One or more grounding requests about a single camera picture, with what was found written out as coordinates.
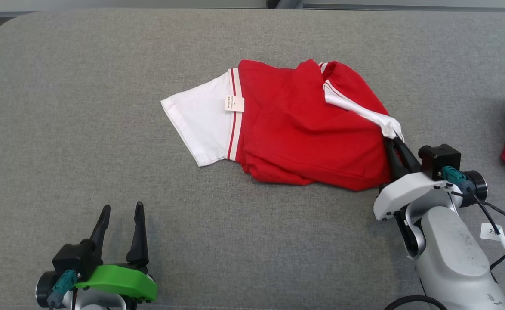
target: teal connector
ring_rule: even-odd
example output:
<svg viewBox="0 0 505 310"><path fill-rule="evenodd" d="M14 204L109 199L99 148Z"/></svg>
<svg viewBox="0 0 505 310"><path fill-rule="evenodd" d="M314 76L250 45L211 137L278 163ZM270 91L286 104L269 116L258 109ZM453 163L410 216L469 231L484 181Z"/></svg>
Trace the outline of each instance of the teal connector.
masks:
<svg viewBox="0 0 505 310"><path fill-rule="evenodd" d="M457 185L463 193L467 192L467 188L474 189L474 184L461 171L458 171L454 167L445 166L442 169L442 177L446 181Z"/></svg>
<svg viewBox="0 0 505 310"><path fill-rule="evenodd" d="M58 308L61 306L63 302L63 297L65 294L71 290L75 284L77 283L77 280L79 277L77 277L77 274L75 271L69 269L66 270L65 273L62 274L62 276L59 278L58 282L54 285L54 288L52 289L53 292L48 296L48 304L50 305L50 309L53 308Z"/></svg>

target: green plastic part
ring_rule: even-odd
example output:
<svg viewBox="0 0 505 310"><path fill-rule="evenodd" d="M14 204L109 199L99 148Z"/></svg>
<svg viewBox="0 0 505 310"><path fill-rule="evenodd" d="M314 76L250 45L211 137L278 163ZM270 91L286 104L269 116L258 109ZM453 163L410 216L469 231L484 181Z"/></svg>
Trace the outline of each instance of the green plastic part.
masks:
<svg viewBox="0 0 505 310"><path fill-rule="evenodd" d="M137 300L154 301L157 298L157 284L150 277L141 271L117 265L97 266L88 281L75 284L77 288L87 286Z"/></svg>

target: clothing tag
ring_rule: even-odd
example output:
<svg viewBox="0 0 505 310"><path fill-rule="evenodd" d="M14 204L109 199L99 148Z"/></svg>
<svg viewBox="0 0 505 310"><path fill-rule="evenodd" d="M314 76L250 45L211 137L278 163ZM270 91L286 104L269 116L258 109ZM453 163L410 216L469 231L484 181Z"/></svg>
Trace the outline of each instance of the clothing tag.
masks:
<svg viewBox="0 0 505 310"><path fill-rule="evenodd" d="M499 233L502 234L503 237L505 237L505 234L503 233L503 228L500 225L496 226L499 229ZM480 238L501 241L498 234L495 233L495 229L493 229L492 224L490 223L482 223L482 228L480 229Z"/></svg>
<svg viewBox="0 0 505 310"><path fill-rule="evenodd" d="M245 98L227 95L224 101L226 111L245 112Z"/></svg>

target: gray tablecloth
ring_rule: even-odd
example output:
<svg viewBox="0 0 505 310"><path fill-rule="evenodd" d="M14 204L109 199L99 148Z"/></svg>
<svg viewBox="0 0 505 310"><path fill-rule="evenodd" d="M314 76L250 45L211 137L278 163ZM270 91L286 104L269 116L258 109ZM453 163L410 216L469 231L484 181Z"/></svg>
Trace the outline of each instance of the gray tablecloth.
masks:
<svg viewBox="0 0 505 310"><path fill-rule="evenodd" d="M196 167L159 101L241 59L346 63L414 152L459 149L505 209L505 13L40 12L0 29L0 309L38 308L38 277L104 204L104 261L124 261L138 200L159 284L144 309L379 310L422 293L398 227L373 216L376 190ZM481 211L460 214L478 238ZM502 254L479 242L490 261ZM505 262L495 276L505 291Z"/></svg>

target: white sleeve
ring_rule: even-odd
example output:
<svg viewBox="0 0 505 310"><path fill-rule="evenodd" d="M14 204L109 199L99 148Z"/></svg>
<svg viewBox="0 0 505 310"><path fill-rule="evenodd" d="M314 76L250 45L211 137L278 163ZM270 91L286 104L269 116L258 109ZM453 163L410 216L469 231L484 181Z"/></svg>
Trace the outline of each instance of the white sleeve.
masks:
<svg viewBox="0 0 505 310"><path fill-rule="evenodd" d="M381 128L382 135L394 139L396 135L405 142L402 135L402 126L395 118L392 118L385 114L380 114L373 112L360 106L356 102L353 102L347 96L341 94L330 81L325 81L323 84L323 90L325 92L325 102L339 106L345 110L354 111L361 117L374 122Z"/></svg>
<svg viewBox="0 0 505 310"><path fill-rule="evenodd" d="M233 121L233 114L224 108L225 96L233 92L230 81L226 72L161 101L164 112L199 166L226 157Z"/></svg>

